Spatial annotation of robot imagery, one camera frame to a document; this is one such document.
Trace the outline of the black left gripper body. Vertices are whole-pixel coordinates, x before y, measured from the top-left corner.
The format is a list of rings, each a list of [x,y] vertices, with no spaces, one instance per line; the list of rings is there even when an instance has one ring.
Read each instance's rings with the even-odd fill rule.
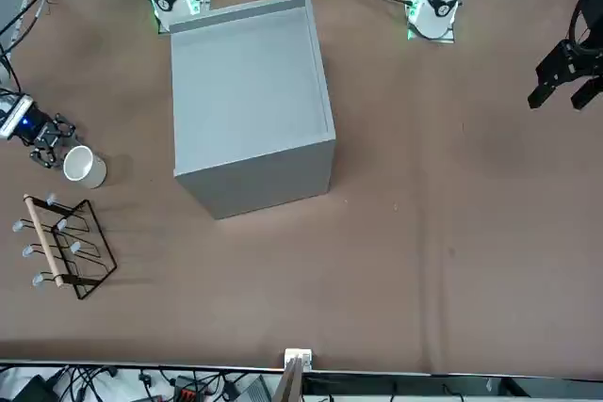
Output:
[[[583,18],[588,33],[583,41],[576,38],[579,16]],[[602,0],[577,1],[562,50],[565,58],[564,82],[598,71],[597,61],[602,58]]]

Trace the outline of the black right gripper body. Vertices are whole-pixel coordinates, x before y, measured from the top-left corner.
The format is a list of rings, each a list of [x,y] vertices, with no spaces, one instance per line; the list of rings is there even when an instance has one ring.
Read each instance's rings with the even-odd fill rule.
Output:
[[[61,115],[53,117],[30,106],[19,120],[19,138],[25,146],[53,147],[60,136]]]

